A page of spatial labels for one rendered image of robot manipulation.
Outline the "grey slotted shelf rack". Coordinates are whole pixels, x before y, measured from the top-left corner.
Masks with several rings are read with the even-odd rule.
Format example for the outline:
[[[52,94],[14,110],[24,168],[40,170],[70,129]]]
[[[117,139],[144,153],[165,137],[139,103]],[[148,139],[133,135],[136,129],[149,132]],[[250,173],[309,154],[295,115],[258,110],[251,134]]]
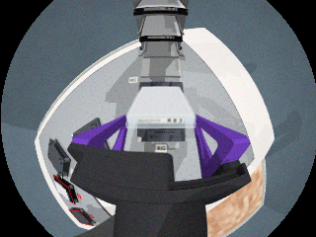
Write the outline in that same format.
[[[184,36],[184,26],[186,15],[178,14],[143,14],[136,15],[135,20],[138,28],[137,35],[140,35],[145,16],[170,15],[176,16],[180,26],[182,36]],[[140,37],[140,36],[139,36]],[[177,41],[144,41],[142,47],[142,68],[141,77],[181,77],[180,67],[180,47]]]

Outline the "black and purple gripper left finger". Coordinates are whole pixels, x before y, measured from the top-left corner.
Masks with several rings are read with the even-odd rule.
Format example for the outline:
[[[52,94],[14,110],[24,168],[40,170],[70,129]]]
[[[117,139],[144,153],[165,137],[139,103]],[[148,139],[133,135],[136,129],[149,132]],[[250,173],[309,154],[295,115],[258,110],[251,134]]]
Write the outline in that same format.
[[[71,142],[85,144],[90,147],[104,148],[107,141],[119,130],[118,138],[112,150],[124,150],[127,128],[125,127],[126,115],[116,118],[108,123],[102,124],[83,133],[74,136]]]

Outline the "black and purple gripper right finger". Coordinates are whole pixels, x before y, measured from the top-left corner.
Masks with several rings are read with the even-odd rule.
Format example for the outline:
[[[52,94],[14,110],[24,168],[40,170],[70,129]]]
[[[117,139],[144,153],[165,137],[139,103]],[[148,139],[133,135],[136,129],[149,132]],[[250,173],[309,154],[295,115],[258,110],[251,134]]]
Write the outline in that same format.
[[[198,115],[196,115],[196,117],[197,125],[194,130],[197,141],[201,178],[207,178],[211,177],[221,164],[239,160],[251,142],[247,135]],[[205,141],[201,129],[217,142],[217,148],[213,155]]]

